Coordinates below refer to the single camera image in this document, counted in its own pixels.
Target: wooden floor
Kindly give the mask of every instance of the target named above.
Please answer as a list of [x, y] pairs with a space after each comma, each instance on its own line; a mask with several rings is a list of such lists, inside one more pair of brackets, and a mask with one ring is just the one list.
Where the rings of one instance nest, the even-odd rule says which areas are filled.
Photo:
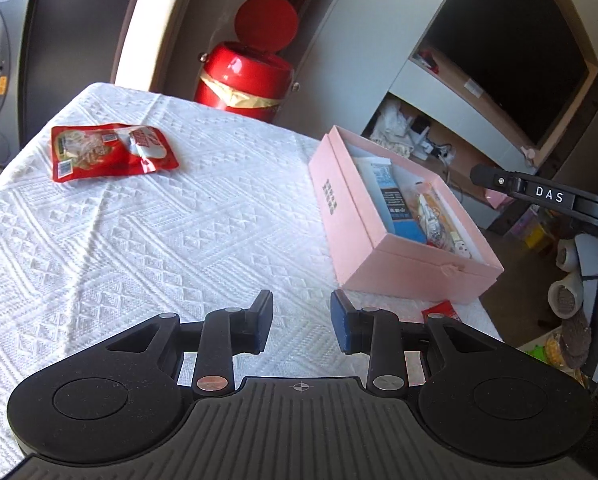
[[518, 347], [560, 324], [548, 305], [551, 283], [566, 275], [555, 254], [540, 256], [519, 240], [489, 231], [484, 236], [505, 272], [480, 298], [503, 341]]

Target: pink box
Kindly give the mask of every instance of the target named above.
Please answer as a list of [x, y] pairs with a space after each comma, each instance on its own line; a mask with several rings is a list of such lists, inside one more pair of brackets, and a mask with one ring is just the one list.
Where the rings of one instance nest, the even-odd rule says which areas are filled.
[[495, 191], [494, 189], [487, 189], [485, 196], [487, 202], [495, 209], [498, 208], [501, 204], [508, 204], [513, 200], [508, 195]]
[[[432, 183], [473, 258], [397, 237], [386, 231], [345, 142], [389, 158]], [[496, 282], [503, 266], [479, 228], [436, 173], [335, 126], [310, 161], [317, 202], [337, 281], [344, 288], [416, 300], [469, 303]]]

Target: gold ribbon band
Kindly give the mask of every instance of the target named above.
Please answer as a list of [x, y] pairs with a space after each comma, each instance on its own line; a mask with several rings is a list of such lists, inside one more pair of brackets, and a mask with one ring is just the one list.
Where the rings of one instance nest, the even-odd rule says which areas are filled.
[[246, 92], [230, 88], [230, 86], [210, 77], [205, 70], [201, 71], [201, 80], [213, 93], [231, 108], [272, 108], [281, 104], [281, 99], [258, 97]]

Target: table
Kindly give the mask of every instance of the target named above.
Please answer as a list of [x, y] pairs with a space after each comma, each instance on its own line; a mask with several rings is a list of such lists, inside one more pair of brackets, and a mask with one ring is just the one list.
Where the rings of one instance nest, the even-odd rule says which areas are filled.
[[[50, 127], [121, 122], [166, 134], [180, 168], [57, 184]], [[108, 84], [84, 90], [0, 175], [0, 478], [22, 458], [6, 420], [25, 377], [161, 312], [183, 322], [274, 293], [266, 351], [246, 375], [365, 378], [330, 326], [337, 287], [307, 163], [317, 141], [202, 105]], [[421, 322], [422, 301], [349, 294]], [[498, 336], [477, 301], [461, 319]], [[180, 383], [191, 381], [193, 357]]]

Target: red snack bag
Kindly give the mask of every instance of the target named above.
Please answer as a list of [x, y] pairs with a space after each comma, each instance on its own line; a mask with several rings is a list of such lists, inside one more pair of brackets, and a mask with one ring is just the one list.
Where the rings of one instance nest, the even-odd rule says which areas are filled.
[[423, 314], [424, 319], [428, 317], [428, 314], [443, 314], [444, 316], [451, 317], [457, 321], [461, 320], [459, 319], [459, 314], [457, 314], [452, 306], [452, 303], [450, 303], [448, 300], [442, 301], [442, 303], [439, 303], [438, 305], [422, 310], [421, 314]]
[[163, 133], [152, 126], [54, 126], [50, 143], [55, 182], [152, 173], [179, 166]]

